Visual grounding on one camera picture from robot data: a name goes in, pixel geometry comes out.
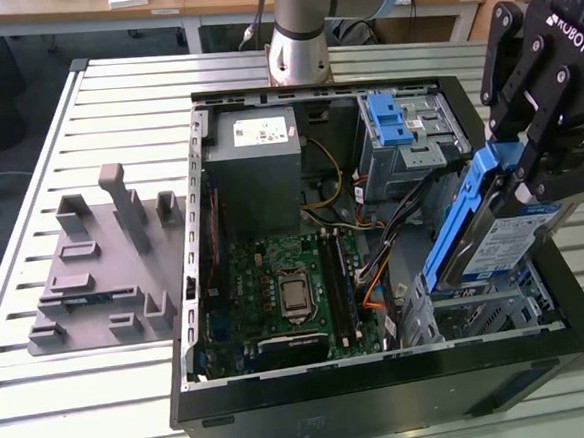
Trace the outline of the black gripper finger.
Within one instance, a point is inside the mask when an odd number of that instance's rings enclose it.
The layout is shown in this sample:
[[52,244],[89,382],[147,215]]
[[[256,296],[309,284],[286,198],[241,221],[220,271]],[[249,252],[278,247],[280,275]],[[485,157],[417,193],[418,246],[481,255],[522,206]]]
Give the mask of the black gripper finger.
[[516,168],[518,202],[584,200],[584,71],[562,66],[545,85]]
[[515,3],[498,2],[491,19],[480,99],[490,108],[488,139],[512,140],[533,117],[524,92],[546,54],[545,38],[518,36],[527,18]]

